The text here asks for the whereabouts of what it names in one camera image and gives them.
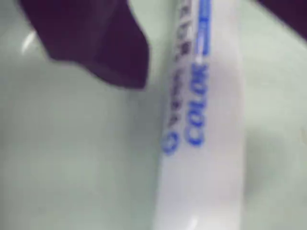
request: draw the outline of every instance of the white tube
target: white tube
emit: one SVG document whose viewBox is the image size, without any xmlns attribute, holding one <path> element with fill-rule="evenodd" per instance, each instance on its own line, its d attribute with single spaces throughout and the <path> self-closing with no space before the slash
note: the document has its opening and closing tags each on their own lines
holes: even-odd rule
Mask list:
<svg viewBox="0 0 307 230">
<path fill-rule="evenodd" d="M 237 0 L 180 0 L 154 230 L 238 230 L 244 175 Z"/>
</svg>

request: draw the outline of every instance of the blue stripe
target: blue stripe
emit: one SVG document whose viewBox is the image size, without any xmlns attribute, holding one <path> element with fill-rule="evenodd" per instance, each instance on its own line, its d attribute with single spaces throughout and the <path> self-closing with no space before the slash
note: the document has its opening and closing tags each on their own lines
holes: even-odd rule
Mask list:
<svg viewBox="0 0 307 230">
<path fill-rule="evenodd" d="M 196 54 L 208 56 L 210 52 L 211 0 L 200 0 Z"/>
</svg>

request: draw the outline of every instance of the pale green background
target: pale green background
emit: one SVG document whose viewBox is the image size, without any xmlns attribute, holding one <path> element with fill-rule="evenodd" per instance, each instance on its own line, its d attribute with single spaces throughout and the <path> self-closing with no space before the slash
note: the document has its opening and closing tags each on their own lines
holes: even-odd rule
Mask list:
<svg viewBox="0 0 307 230">
<path fill-rule="evenodd" d="M 149 230 L 175 0 L 132 0 L 152 48 L 143 92 L 51 63 L 0 0 L 0 230 Z M 243 230 L 307 228 L 307 46 L 240 6 L 246 79 Z"/>
</svg>

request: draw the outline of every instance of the light green surface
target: light green surface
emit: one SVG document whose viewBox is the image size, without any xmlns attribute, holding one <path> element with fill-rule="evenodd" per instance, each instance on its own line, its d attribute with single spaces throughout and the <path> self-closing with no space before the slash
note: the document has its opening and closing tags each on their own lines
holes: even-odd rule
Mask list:
<svg viewBox="0 0 307 230">
<path fill-rule="evenodd" d="M 45 59 L 0 1 L 0 230 L 148 230 L 176 1 L 132 0 L 149 37 L 144 92 Z M 243 230 L 306 229 L 307 46 L 241 5 L 247 187 Z"/>
</svg>

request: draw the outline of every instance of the logo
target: logo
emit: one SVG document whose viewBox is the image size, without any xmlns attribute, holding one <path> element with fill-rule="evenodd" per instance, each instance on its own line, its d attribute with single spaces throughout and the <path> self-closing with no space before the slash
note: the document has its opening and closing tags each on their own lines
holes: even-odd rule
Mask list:
<svg viewBox="0 0 307 230">
<path fill-rule="evenodd" d="M 162 140 L 162 150 L 167 156 L 173 155 L 179 146 L 179 135 L 176 132 L 168 133 Z"/>
</svg>

